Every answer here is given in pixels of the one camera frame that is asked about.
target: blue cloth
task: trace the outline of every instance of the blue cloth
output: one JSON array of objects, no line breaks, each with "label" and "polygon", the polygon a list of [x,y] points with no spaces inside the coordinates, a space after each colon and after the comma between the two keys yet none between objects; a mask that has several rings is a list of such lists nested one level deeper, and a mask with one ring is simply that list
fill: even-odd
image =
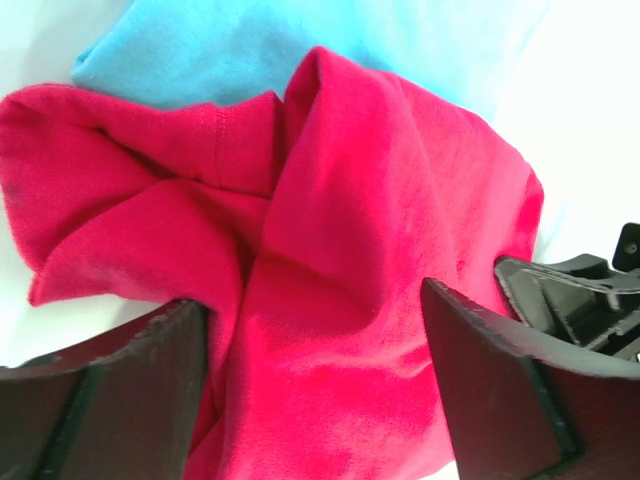
[{"label": "blue cloth", "polygon": [[134,0],[74,83],[173,108],[283,94],[323,45],[490,120],[552,0]]}]

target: black plastic part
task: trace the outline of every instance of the black plastic part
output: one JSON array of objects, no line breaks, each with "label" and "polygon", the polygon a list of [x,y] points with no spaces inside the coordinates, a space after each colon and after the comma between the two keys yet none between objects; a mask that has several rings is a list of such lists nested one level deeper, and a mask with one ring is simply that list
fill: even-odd
[{"label": "black plastic part", "polygon": [[631,248],[636,241],[640,245],[639,226],[625,225],[614,258],[629,269],[625,272],[585,254],[554,265],[504,257],[496,262],[495,274],[522,322],[589,350],[639,362],[640,269]]},{"label": "black plastic part", "polygon": [[434,279],[421,301],[461,480],[639,478],[640,365],[489,312]]},{"label": "black plastic part", "polygon": [[640,268],[640,225],[627,223],[622,227],[611,264],[621,272]]},{"label": "black plastic part", "polygon": [[0,368],[0,479],[177,480],[206,374],[206,310],[174,302]]}]

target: white surface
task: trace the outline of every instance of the white surface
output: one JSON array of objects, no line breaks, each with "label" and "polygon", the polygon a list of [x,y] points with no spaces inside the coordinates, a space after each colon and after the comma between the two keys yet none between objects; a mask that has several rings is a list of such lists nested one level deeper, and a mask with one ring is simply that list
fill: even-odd
[{"label": "white surface", "polygon": [[[0,0],[0,95],[68,82],[74,56],[127,0]],[[496,129],[533,165],[546,205],[536,258],[610,258],[640,221],[640,3],[556,0],[511,81]],[[97,335],[152,308],[102,296],[30,308],[31,274],[0,215],[0,365]],[[457,478],[455,466],[432,478]]]},{"label": "white surface", "polygon": [[[106,32],[127,0],[0,0],[0,97],[43,82],[70,82],[78,52]],[[0,208],[0,365],[24,361],[98,335],[152,310],[113,295],[28,305],[31,272]]]},{"label": "white surface", "polygon": [[546,200],[536,259],[611,259],[640,222],[640,2],[556,0],[503,99],[496,129]]}]

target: red fabric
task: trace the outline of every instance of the red fabric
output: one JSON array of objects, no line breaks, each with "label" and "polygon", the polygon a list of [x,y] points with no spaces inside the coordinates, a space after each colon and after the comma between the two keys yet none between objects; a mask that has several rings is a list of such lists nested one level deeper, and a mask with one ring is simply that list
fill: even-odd
[{"label": "red fabric", "polygon": [[187,479],[415,479],[450,461],[420,281],[505,313],[493,261],[530,257],[542,204],[481,119],[323,49],[284,101],[163,112],[19,91],[0,177],[34,305],[110,292],[215,311]]}]

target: dark brown plastic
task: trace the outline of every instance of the dark brown plastic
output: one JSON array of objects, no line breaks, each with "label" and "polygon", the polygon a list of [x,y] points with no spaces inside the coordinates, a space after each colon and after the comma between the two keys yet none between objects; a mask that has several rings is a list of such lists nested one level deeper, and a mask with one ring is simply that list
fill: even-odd
[{"label": "dark brown plastic", "polygon": [[0,479],[177,480],[206,373],[206,311],[174,302],[0,368]]},{"label": "dark brown plastic", "polygon": [[640,478],[640,365],[425,280],[422,308],[461,480]]}]

